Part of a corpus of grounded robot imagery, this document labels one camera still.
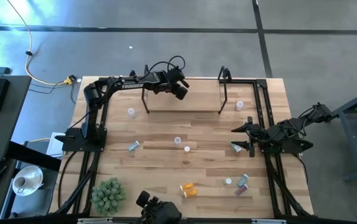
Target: butcher block tabletop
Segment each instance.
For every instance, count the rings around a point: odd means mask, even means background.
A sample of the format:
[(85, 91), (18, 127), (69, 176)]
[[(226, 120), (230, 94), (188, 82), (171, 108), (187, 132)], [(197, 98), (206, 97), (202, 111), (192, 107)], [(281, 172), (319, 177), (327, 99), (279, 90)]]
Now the butcher block tabletop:
[[(82, 78), (72, 124), (86, 113), (84, 87), (98, 79), (99, 77)], [(283, 80), (269, 78), (267, 84), (275, 122), (291, 118)], [(196, 85), (191, 85), (188, 92), (195, 90)], [(219, 89), (222, 103), (222, 84)], [(267, 114), (264, 95), (262, 90), (259, 92), (263, 114)], [(248, 116), (253, 117), (254, 123), (258, 123), (253, 87), (247, 84), (228, 84), (227, 93), (228, 101), (221, 114), (215, 111), (151, 111), (147, 114), (140, 89), (118, 91), (112, 96), (105, 125), (108, 129), (107, 140), (100, 156), (95, 186), (99, 185), (101, 180), (111, 177), (117, 177), (124, 186), (127, 198), (121, 210), (114, 216), (139, 217), (141, 207), (137, 206), (135, 201), (142, 190), (149, 192), (151, 197), (157, 196), (162, 201), (173, 202), (183, 217), (274, 216), (265, 160), (257, 144), (253, 158), (250, 158), (245, 150), (233, 152), (230, 145), (231, 141), (248, 140), (246, 133), (231, 132), (232, 129), (242, 126)], [(235, 110), (238, 101), (244, 102), (241, 111)], [(188, 103), (194, 104), (194, 107), (198, 106), (195, 105), (196, 101), (188, 100)], [(134, 118), (129, 117), (128, 108), (135, 109)], [(175, 137), (181, 138), (181, 145), (174, 145)], [(129, 152), (128, 146), (135, 141), (140, 143), (140, 147), (135, 152)], [(189, 153), (185, 153), (185, 146), (191, 148)], [(62, 159), (50, 212), (57, 210), (60, 174), (71, 153), (66, 153)], [(82, 159), (83, 152), (78, 152), (67, 165), (61, 186), (62, 203), (77, 186)], [(302, 207), (313, 213), (302, 164), (290, 154), (282, 154), (282, 163), (287, 187)], [(249, 176), (249, 189), (237, 197), (234, 192), (243, 174)], [(228, 177), (232, 179), (231, 185), (224, 184)], [(179, 186), (188, 183), (194, 183), (194, 188), (198, 190), (195, 197), (183, 196)], [(85, 205), (87, 186), (82, 192), (80, 212)], [(282, 194), (277, 185), (276, 188), (279, 206), (283, 210)], [(94, 207), (90, 215), (100, 216)]]

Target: green succulent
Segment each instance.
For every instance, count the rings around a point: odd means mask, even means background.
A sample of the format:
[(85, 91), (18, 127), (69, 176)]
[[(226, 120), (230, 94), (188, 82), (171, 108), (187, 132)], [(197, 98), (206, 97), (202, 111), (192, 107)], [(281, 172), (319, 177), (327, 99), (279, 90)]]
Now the green succulent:
[(117, 178), (101, 181), (98, 187), (92, 188), (91, 202), (100, 215), (113, 215), (123, 205), (126, 192)]

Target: concrete floor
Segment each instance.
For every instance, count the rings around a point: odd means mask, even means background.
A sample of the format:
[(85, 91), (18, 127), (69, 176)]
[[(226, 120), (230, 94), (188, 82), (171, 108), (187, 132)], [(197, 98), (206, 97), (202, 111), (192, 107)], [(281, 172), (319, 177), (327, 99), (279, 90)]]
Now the concrete floor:
[[(255, 29), (251, 0), (12, 1), (29, 25)], [(357, 30), (357, 1), (259, 0), (264, 29)], [(21, 24), (0, 0), (0, 26)], [(187, 76), (217, 76), (221, 65), (235, 77), (265, 77), (257, 34), (33, 32), (31, 72), (48, 82), (66, 76), (127, 75), (173, 55), (187, 60)], [(266, 35), (272, 75), (283, 78), (294, 116), (320, 101), (332, 110), (357, 95), (357, 35)], [(26, 32), (0, 31), (0, 66), (25, 75)], [(70, 124), (70, 89), (29, 92), (12, 140), (46, 138)], [(338, 121), (307, 128), (315, 144), (304, 153), (315, 214), (357, 221), (357, 181)]]

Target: white mug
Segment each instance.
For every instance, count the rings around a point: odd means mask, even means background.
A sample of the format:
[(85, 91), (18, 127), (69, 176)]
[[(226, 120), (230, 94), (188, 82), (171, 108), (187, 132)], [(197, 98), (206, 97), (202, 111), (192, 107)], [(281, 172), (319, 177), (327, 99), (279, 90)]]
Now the white mug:
[(33, 183), (26, 177), (18, 177), (14, 181), (14, 186), (17, 188), (18, 193), (22, 193), (24, 189), (31, 188)]

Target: yellow cable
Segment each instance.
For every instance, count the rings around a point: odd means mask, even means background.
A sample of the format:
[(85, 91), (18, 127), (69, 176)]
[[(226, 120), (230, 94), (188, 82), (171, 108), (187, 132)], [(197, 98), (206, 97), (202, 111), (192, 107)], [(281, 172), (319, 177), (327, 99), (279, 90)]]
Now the yellow cable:
[[(33, 45), (33, 38), (32, 38), (32, 36), (31, 36), (31, 32), (30, 32), (30, 30), (29, 30), (29, 27), (27, 26), (25, 20), (24, 20), (23, 17), (21, 16), (21, 14), (16, 10), (16, 8), (14, 7), (14, 5), (12, 5), (12, 3), (11, 3), (9, 0), (7, 0), (7, 1), (8, 1), (8, 3), (12, 6), (12, 8), (15, 10), (15, 12), (17, 13), (17, 15), (22, 19), (24, 25), (26, 26), (26, 29), (27, 29), (27, 31), (28, 31), (28, 33), (29, 33), (29, 36), (30, 36), (29, 52), (31, 52), (31, 48), (32, 48), (32, 45)], [(61, 82), (61, 83), (49, 83), (49, 82), (45, 82), (45, 81), (42, 81), (42, 80), (40, 80), (40, 79), (34, 77), (34, 76), (31, 74), (31, 72), (29, 71), (29, 55), (26, 56), (26, 63), (25, 63), (24, 68), (26, 69), (26, 73), (27, 73), (32, 79), (34, 79), (34, 80), (37, 81), (37, 82), (40, 82), (40, 83), (43, 83), (43, 84), (46, 84), (46, 85), (63, 85), (63, 84), (67, 84), (67, 83), (66, 83), (67, 80), (64, 80), (64, 81)]]
[(29, 141), (29, 142), (49, 141), (49, 140), (51, 140), (51, 138), (35, 139), (35, 140), (31, 140), (31, 141)]

